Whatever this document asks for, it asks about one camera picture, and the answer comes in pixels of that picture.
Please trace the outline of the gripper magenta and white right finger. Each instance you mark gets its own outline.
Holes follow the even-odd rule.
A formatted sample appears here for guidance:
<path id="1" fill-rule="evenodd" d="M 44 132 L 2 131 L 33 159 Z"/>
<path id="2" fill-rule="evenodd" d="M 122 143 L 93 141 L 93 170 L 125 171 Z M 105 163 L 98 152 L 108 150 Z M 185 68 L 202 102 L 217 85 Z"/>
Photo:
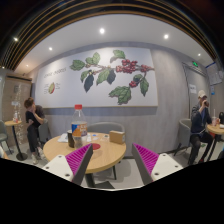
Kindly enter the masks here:
<path id="1" fill-rule="evenodd" d="M 168 154 L 157 154 L 137 143 L 132 144 L 135 158 L 144 185 L 159 180 L 183 168 Z"/>

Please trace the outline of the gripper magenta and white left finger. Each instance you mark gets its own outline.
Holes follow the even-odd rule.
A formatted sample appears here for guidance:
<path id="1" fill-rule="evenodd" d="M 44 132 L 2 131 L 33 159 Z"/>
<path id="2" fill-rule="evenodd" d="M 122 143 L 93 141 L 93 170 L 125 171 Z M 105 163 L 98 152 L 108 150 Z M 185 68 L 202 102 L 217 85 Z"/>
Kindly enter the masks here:
<path id="1" fill-rule="evenodd" d="M 93 147 L 87 144 L 66 156 L 56 156 L 43 167 L 43 170 L 80 185 L 92 154 Z"/>

